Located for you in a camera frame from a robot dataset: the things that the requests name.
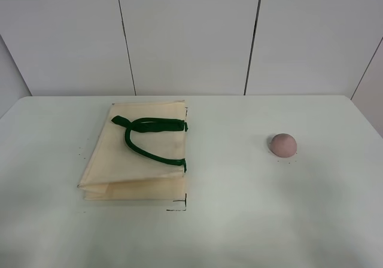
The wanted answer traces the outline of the cream linen bag green handles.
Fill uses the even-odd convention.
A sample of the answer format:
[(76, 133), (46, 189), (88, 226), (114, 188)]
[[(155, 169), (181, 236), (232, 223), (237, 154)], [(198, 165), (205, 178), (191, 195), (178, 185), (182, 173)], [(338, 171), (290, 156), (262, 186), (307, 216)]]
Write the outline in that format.
[(86, 200), (176, 200), (186, 195), (182, 100), (114, 103), (78, 183)]

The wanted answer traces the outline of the pink peach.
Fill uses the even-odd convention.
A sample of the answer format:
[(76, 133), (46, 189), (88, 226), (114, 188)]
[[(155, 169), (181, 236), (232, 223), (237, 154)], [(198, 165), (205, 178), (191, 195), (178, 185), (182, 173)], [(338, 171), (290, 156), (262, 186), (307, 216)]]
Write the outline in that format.
[(281, 158), (289, 158), (297, 153), (297, 142), (289, 134), (279, 133), (270, 142), (270, 150)]

